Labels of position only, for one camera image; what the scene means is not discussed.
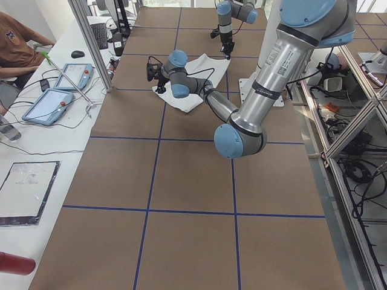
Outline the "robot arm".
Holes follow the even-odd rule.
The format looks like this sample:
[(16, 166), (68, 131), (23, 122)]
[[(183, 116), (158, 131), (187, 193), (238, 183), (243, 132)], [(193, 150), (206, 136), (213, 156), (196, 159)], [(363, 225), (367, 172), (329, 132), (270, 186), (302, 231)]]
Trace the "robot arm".
[(216, 7), (218, 15), (218, 26), (210, 36), (215, 38), (220, 36), (221, 49), (227, 60), (230, 59), (231, 53), (235, 46), (233, 41), (232, 19), (240, 20), (248, 24), (254, 24), (258, 16), (255, 10), (256, 1), (221, 1)]
[(214, 133), (220, 155), (235, 159), (256, 154), (267, 142), (262, 123), (305, 55), (353, 40), (356, 5), (355, 1), (282, 1), (276, 42), (240, 107), (224, 98), (209, 79), (190, 77), (187, 55), (181, 50), (163, 63), (149, 63), (147, 78), (157, 80), (159, 93), (169, 83), (175, 98), (196, 94), (209, 105), (223, 121)]

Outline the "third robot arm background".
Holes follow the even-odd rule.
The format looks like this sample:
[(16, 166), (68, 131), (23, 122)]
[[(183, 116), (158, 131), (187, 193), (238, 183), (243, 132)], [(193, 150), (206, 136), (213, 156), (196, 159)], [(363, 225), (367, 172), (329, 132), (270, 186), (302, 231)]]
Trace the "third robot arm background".
[(360, 67), (366, 73), (386, 74), (386, 42), (375, 53), (358, 53), (362, 60)]

